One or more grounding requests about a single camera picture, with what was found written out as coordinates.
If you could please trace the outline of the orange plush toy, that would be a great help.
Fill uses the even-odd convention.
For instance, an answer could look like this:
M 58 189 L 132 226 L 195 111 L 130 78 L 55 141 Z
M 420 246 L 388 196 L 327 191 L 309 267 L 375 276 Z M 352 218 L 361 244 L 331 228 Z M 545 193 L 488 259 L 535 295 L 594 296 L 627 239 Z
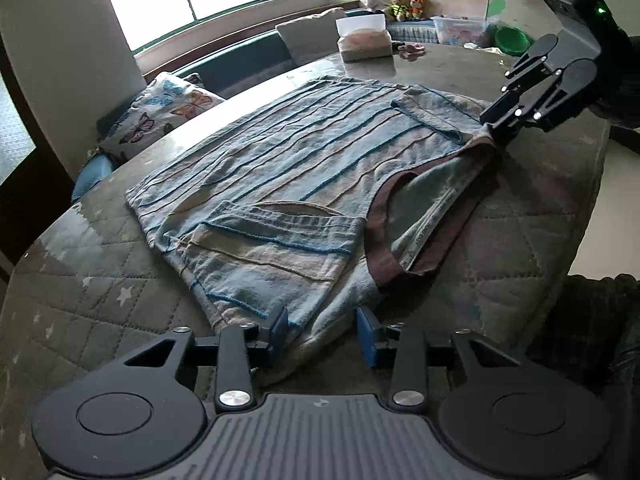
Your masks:
M 427 0 L 392 0 L 387 8 L 387 17 L 394 22 L 424 21 Z

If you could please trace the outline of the clear plastic storage box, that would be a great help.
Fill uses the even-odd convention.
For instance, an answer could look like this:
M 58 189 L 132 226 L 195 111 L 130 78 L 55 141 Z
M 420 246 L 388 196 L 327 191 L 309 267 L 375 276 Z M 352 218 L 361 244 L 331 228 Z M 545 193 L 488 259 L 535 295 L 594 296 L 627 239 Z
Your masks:
M 472 42 L 481 48 L 492 46 L 492 38 L 494 38 L 499 23 L 496 18 L 477 20 L 476 18 L 444 18 L 443 16 L 434 16 L 432 21 L 440 44 L 463 47 Z

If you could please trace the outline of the butterfly print cushion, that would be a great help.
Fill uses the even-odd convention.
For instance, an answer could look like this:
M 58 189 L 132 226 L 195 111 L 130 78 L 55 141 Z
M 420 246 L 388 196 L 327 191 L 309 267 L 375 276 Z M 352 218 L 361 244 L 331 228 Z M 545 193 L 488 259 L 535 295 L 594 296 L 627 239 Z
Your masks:
M 224 98 L 199 84 L 160 73 L 119 116 L 100 141 L 100 149 L 126 162 L 222 102 Z

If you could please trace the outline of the beige plain cushion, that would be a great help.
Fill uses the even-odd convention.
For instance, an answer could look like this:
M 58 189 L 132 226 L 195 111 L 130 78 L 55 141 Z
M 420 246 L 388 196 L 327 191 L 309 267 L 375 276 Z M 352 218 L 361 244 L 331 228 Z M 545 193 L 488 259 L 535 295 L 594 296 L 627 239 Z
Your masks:
M 345 16 L 342 8 L 332 8 L 279 24 L 276 31 L 294 63 L 302 66 L 338 51 L 336 21 Z

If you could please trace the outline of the pink small table item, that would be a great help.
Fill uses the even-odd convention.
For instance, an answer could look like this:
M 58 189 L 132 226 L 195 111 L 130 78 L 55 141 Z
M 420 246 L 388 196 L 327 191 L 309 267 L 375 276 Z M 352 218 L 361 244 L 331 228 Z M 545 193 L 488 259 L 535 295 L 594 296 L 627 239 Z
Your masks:
M 414 62 L 426 53 L 423 44 L 401 44 L 398 47 L 398 55 L 406 61 Z

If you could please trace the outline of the blue striped knit garment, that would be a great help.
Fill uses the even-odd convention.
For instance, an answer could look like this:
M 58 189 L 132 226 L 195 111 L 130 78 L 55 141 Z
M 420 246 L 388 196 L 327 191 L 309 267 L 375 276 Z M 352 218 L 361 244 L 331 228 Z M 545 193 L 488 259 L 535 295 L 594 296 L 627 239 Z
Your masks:
M 130 188 L 149 245 L 215 330 L 288 311 L 297 364 L 360 306 L 436 271 L 482 198 L 484 103 L 323 76 Z

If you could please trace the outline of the dark green sofa bench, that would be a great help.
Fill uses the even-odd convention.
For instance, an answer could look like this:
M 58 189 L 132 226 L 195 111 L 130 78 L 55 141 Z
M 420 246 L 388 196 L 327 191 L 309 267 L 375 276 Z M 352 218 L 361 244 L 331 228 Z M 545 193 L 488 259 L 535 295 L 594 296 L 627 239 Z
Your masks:
M 307 14 L 277 26 L 259 25 L 260 32 L 253 34 L 246 29 L 235 32 L 222 44 L 214 41 L 199 48 L 198 58 L 193 52 L 169 63 L 169 70 L 181 78 L 193 76 L 200 86 L 230 98 L 272 77 L 281 75 L 299 66 L 314 62 L 318 58 L 337 50 L 338 18 L 352 18 L 366 14 L 363 8 L 328 9 L 319 14 Z M 281 28 L 309 25 L 318 30 L 319 39 L 311 44 L 287 44 L 279 34 Z

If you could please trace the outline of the blue seat cushion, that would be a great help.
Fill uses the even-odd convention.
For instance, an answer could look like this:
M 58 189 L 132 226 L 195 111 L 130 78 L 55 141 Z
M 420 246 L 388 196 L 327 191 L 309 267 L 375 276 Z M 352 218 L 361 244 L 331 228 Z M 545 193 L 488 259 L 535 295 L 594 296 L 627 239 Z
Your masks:
M 117 162 L 109 154 L 98 153 L 92 156 L 77 176 L 72 192 L 72 203 L 78 202 L 82 196 L 112 174 Z

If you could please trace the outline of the white tissue box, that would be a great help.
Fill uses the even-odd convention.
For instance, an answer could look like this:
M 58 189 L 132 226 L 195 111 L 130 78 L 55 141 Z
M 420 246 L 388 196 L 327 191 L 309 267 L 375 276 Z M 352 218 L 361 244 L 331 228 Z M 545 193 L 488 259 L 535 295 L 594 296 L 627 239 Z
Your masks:
M 368 13 L 339 18 L 335 25 L 337 49 L 344 63 L 393 55 L 392 37 L 386 29 L 384 14 Z

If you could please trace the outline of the green plastic bowl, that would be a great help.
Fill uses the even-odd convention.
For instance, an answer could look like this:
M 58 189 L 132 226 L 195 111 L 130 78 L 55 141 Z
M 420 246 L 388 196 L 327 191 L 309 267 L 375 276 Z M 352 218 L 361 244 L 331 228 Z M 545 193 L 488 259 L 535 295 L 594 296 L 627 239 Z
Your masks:
M 521 56 L 530 47 L 526 33 L 509 26 L 500 26 L 496 29 L 494 43 L 503 53 L 511 56 Z

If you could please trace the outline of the black white plush toy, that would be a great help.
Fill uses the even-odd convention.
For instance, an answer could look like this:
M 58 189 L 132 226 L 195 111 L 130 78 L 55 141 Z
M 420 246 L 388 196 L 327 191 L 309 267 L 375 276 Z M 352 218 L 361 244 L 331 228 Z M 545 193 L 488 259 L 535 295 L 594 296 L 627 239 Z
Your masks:
M 388 4 L 383 0 L 364 0 L 364 6 L 371 12 L 384 12 Z

